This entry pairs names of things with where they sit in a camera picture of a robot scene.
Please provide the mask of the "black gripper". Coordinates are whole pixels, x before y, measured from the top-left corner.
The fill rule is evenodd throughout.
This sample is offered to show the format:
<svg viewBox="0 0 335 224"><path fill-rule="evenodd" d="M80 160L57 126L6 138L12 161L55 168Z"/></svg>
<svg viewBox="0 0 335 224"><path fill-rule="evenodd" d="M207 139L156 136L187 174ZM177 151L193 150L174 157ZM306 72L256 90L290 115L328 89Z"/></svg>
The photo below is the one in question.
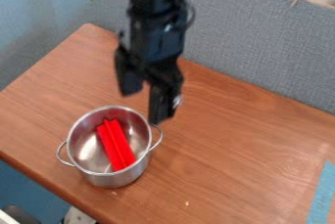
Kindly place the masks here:
<svg viewBox="0 0 335 224"><path fill-rule="evenodd" d="M128 16L130 36L115 51L118 87L124 97L142 90L143 80L156 74L156 66L178 59L195 12L193 7L181 7L159 14L131 9ZM181 101L182 82L171 85L152 83L148 90L148 122L159 124L171 118Z"/></svg>

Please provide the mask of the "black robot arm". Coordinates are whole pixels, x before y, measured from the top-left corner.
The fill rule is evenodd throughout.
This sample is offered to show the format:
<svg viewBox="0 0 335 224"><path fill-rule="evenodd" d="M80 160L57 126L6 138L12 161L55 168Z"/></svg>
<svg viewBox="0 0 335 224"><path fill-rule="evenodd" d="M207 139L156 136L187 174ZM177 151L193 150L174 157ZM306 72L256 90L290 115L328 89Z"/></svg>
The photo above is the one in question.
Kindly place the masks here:
<svg viewBox="0 0 335 224"><path fill-rule="evenodd" d="M119 91L130 96L150 85L147 121L172 117L182 99L178 58L195 11L186 0L130 0L130 41L115 51Z"/></svg>

